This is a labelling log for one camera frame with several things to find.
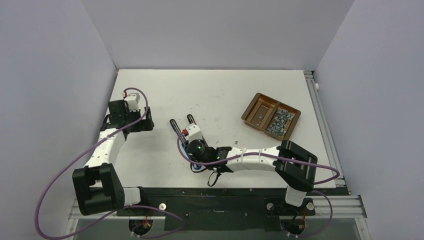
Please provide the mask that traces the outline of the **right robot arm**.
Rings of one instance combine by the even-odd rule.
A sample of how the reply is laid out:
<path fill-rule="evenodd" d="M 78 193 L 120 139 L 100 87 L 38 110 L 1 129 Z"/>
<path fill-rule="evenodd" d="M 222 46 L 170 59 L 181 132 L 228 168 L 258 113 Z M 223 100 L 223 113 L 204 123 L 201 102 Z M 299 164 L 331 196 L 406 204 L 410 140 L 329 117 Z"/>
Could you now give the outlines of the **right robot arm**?
<path fill-rule="evenodd" d="M 187 153 L 190 159 L 197 163 L 212 163 L 229 158 L 225 162 L 205 166 L 218 175 L 245 170 L 277 173 L 287 183 L 282 207 L 289 214 L 297 213 L 303 206 L 306 193 L 314 189 L 315 166 L 274 158 L 277 156 L 303 163 L 318 163 L 318 158 L 314 154 L 290 140 L 283 140 L 279 146 L 263 149 L 229 146 L 215 149 L 196 139 L 188 144 Z"/>

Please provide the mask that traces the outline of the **brown plastic tray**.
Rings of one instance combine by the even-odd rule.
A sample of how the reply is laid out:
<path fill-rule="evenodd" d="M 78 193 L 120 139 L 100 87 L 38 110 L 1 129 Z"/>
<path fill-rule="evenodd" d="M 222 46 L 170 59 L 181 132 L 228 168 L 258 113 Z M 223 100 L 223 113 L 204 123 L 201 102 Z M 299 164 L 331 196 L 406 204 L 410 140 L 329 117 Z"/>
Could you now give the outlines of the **brown plastic tray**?
<path fill-rule="evenodd" d="M 270 124 L 272 117 L 278 109 L 285 109 L 294 114 L 294 119 L 292 120 L 288 131 L 283 138 L 266 131 L 266 128 Z M 283 141 L 290 139 L 290 136 L 295 129 L 301 113 L 302 112 L 300 110 L 292 106 L 289 106 L 283 102 L 258 92 L 255 94 L 248 107 L 245 109 L 241 119 L 247 126 L 257 131 L 263 132 L 265 135 L 273 139 Z"/>

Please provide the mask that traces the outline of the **blue stapler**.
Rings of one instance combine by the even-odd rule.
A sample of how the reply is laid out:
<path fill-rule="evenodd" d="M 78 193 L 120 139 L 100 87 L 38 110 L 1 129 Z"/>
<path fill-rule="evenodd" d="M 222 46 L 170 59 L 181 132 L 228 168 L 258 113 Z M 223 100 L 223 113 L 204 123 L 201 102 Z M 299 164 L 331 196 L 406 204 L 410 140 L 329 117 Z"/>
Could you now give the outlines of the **blue stapler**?
<path fill-rule="evenodd" d="M 174 133 L 177 135 L 177 136 L 179 136 L 179 134 L 182 132 L 182 130 L 179 128 L 179 126 L 178 126 L 178 124 L 177 124 L 177 122 L 176 122 L 176 120 L 175 119 L 170 119 L 169 120 L 169 123 L 170 123 L 170 125 L 171 125 L 171 127 L 172 127 L 172 130 L 174 131 Z M 182 149 L 184 150 L 184 153 L 186 154 L 186 156 L 189 158 L 189 159 L 191 159 L 191 157 L 189 156 L 189 154 L 188 154 L 188 152 L 187 152 L 187 146 L 188 146 L 188 140 L 185 138 L 185 136 L 182 136 L 181 138 L 181 146 L 182 146 Z M 191 163 L 190 164 L 190 170 L 193 172 L 193 173 L 202 173 L 202 172 L 204 172 L 206 169 L 205 168 L 202 168 L 202 166 L 201 165 L 197 165 L 197 164 L 193 164 L 193 163 Z"/>

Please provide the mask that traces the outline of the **black stapler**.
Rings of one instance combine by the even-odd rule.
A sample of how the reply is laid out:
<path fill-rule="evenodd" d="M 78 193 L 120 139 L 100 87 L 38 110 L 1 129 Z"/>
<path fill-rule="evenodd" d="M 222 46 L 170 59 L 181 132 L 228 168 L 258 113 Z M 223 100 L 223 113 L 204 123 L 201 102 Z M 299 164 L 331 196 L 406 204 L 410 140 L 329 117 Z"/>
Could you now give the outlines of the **black stapler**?
<path fill-rule="evenodd" d="M 188 121 L 187 127 L 197 124 L 196 121 L 195 121 L 195 118 L 194 118 L 194 116 L 192 114 L 188 114 L 186 116 L 186 118 L 187 118 L 187 121 Z"/>

